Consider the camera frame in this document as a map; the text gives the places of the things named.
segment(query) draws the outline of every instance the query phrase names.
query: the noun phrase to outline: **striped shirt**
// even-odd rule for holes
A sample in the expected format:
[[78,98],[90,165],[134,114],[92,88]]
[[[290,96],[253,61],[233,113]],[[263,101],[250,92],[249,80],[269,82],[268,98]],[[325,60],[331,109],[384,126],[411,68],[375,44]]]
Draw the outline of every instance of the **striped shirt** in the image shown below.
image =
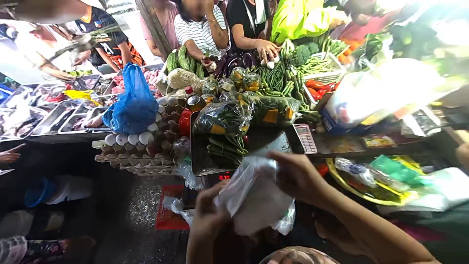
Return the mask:
[[[213,15],[217,19],[220,28],[226,30],[225,19],[223,18],[220,8],[216,5],[213,6]],[[202,53],[205,54],[208,51],[210,55],[217,56],[218,58],[221,58],[223,55],[222,52],[224,52],[224,50],[217,48],[212,37],[212,32],[210,31],[209,22],[206,19],[201,22],[186,22],[181,18],[181,15],[177,15],[174,19],[174,27],[176,29],[177,40],[181,46],[191,39]]]

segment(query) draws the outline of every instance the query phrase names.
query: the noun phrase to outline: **bagged vegetable bundle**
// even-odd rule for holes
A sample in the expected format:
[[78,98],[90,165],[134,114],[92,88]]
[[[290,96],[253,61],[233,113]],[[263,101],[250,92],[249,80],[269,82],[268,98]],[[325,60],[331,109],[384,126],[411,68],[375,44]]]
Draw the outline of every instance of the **bagged vegetable bundle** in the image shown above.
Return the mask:
[[242,80],[245,91],[257,92],[262,86],[261,77],[254,72],[250,72],[244,76]]
[[233,71],[231,71],[230,79],[234,82],[234,85],[238,90],[242,88],[242,81],[245,75],[246,70],[241,67],[235,67]]
[[218,92],[219,93],[224,93],[224,92],[230,92],[236,90],[235,83],[231,79],[221,79],[218,82]]
[[251,106],[242,100],[210,103],[197,116],[194,131],[243,136],[249,129],[251,114]]
[[252,123],[258,125],[288,126],[296,119],[301,103],[288,97],[251,96]]
[[217,86],[217,83],[213,83],[213,82],[204,82],[204,85],[202,86],[202,94],[213,94],[213,95],[217,95],[217,94],[218,94],[218,86]]

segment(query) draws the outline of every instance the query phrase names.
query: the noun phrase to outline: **blue plastic bag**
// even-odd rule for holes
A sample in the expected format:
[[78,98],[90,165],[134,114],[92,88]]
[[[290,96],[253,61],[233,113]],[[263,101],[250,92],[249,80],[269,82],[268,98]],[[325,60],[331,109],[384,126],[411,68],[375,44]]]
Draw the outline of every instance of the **blue plastic bag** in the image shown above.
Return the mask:
[[114,132],[132,134],[147,131],[155,122],[159,105],[137,64],[127,63],[122,72],[125,93],[103,115],[103,123]]

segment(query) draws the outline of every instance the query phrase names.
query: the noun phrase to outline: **wooden post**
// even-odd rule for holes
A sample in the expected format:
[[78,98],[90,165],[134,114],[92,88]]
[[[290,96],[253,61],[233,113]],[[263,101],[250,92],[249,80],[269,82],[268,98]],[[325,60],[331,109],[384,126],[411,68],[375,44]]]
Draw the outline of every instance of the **wooden post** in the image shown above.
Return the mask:
[[149,12],[151,8],[147,5],[145,0],[135,0],[135,3],[140,10],[140,14],[143,17],[148,30],[150,30],[151,36],[153,37],[153,42],[155,42],[159,51],[163,55],[163,60],[166,61],[166,58],[172,52],[172,49],[158,18],[156,15],[153,15],[151,12]]

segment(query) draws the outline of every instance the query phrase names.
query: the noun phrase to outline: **plastic basket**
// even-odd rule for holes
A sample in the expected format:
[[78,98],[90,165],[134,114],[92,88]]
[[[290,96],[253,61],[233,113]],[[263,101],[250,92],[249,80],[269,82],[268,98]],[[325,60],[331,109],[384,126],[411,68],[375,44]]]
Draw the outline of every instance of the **plastic basket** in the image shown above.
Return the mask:
[[326,55],[326,58],[329,58],[329,59],[332,60],[332,63],[333,63],[333,66],[334,66],[335,70],[330,71],[330,72],[323,72],[323,73],[306,75],[304,77],[304,80],[313,79],[313,80],[319,81],[323,84],[328,84],[328,83],[331,83],[331,82],[337,82],[340,79],[342,79],[342,77],[345,75],[345,73],[347,71],[345,70],[345,68],[342,66],[342,64],[337,60],[337,58],[332,53],[327,53],[326,54],[325,52],[321,52],[321,53],[313,54],[313,55],[311,55],[311,57],[322,58],[322,57],[324,57],[324,55]]

